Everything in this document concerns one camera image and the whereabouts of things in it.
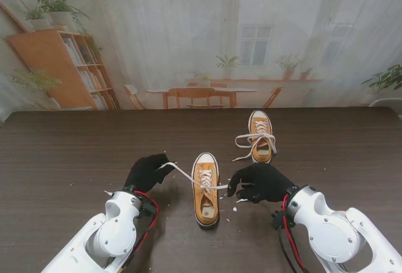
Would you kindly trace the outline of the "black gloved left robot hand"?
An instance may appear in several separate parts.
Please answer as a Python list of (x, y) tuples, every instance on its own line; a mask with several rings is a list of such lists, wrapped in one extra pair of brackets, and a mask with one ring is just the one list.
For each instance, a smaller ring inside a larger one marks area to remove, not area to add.
[(123, 186), (123, 190), (147, 193), (173, 170), (171, 166), (162, 166), (169, 162), (166, 154), (154, 154), (140, 158), (135, 162)]

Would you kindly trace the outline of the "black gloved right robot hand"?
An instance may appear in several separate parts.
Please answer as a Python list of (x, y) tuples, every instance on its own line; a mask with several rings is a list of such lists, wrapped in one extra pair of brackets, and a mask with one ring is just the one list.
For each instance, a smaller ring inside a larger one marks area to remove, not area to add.
[(280, 202), (285, 195), (298, 188), (274, 166), (266, 163), (254, 163), (236, 171), (227, 188), (227, 196), (236, 195), (252, 203)]

